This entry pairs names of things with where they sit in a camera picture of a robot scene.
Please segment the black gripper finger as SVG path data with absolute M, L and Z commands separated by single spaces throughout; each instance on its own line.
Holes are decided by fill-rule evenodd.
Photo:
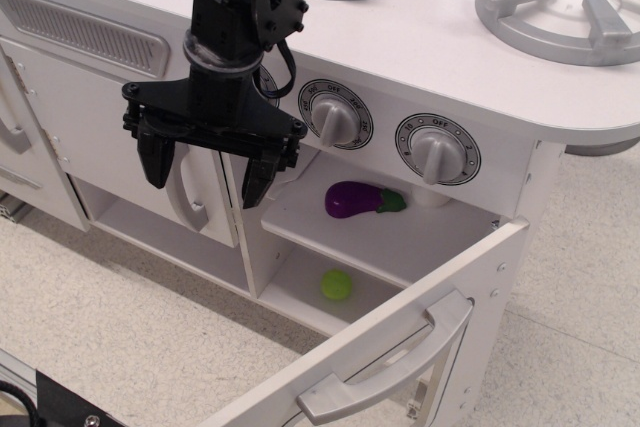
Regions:
M 146 180 L 163 189 L 171 172 L 175 141 L 143 119 L 137 127 L 137 152 Z
M 261 203 L 274 181 L 278 167 L 279 160 L 274 155 L 248 161 L 241 189 L 244 209 L 257 207 Z

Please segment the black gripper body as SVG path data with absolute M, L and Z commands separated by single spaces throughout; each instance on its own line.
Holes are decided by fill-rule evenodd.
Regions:
M 175 141 L 234 155 L 260 159 L 274 155 L 278 172 L 297 164 L 306 126 L 271 106 L 258 93 L 253 77 L 225 77 L 196 68 L 174 81 L 129 82 L 124 128 L 137 140 L 145 119 Z

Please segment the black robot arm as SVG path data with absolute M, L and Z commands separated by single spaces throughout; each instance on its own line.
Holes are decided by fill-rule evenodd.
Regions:
M 163 188 L 184 143 L 245 157 L 243 206 L 259 205 L 277 173 L 295 166 L 306 125 L 279 110 L 276 90 L 260 85 L 266 52 L 277 49 L 291 76 L 295 60 L 286 39 L 303 30 L 304 0 L 193 0 L 183 43 L 187 78 L 123 86 L 124 129 L 137 141 L 147 181 Z

